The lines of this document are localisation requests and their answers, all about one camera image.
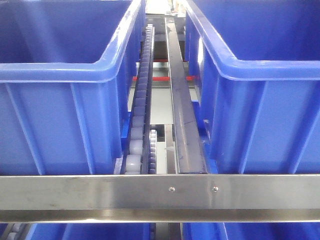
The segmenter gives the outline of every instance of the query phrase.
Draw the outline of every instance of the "shelf rack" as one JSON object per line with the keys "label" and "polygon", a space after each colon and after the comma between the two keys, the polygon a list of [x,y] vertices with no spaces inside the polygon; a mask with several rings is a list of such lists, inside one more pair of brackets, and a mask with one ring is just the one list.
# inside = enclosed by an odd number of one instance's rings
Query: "shelf rack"
{"label": "shelf rack", "polygon": [[320,174],[207,173],[175,23],[165,24],[178,174],[171,161],[165,175],[0,176],[0,222],[320,221]]}

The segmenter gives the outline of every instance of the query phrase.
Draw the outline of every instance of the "metal frame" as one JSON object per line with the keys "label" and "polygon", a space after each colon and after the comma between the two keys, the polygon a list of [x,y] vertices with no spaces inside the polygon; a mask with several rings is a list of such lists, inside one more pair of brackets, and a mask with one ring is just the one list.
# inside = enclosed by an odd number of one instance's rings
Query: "metal frame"
{"label": "metal frame", "polygon": [[320,221],[320,175],[0,177],[0,222]]}

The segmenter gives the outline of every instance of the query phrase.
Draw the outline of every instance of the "stainless steel bar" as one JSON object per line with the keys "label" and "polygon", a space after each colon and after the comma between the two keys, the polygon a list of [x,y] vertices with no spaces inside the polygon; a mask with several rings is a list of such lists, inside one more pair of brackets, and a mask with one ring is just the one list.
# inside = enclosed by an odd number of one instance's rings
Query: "stainless steel bar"
{"label": "stainless steel bar", "polygon": [[174,19],[165,26],[178,172],[207,173]]}
{"label": "stainless steel bar", "polygon": [[0,211],[320,210],[319,174],[0,176],[0,183]]}
{"label": "stainless steel bar", "polygon": [[320,222],[320,209],[0,210],[4,223]]}

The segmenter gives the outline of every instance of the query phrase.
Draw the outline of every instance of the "screw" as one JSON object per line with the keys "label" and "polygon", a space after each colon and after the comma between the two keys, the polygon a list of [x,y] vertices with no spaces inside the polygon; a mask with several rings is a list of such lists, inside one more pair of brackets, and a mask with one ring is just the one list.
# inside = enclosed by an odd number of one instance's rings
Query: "screw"
{"label": "screw", "polygon": [[218,190],[219,190],[219,188],[218,188],[217,186],[213,186],[213,188],[212,188],[212,191],[213,191],[213,192],[216,193],[216,192],[218,192]]}
{"label": "screw", "polygon": [[169,190],[169,192],[170,192],[170,193],[173,193],[173,192],[175,192],[175,191],[176,191],[176,189],[175,189],[173,186],[169,187],[169,189],[168,189],[168,190]]}

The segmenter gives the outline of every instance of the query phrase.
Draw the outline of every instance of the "blue plastic crate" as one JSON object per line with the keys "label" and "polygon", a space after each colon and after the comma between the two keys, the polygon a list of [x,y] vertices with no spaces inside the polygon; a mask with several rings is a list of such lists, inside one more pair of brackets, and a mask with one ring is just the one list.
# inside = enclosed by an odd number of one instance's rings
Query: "blue plastic crate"
{"label": "blue plastic crate", "polygon": [[141,1],[0,1],[0,175],[111,174]]}
{"label": "blue plastic crate", "polygon": [[187,0],[186,55],[219,173],[320,172],[320,1]]}
{"label": "blue plastic crate", "polygon": [[39,223],[25,240],[149,240],[148,223]]}
{"label": "blue plastic crate", "polygon": [[297,223],[188,223],[185,240],[318,240],[320,224]]}

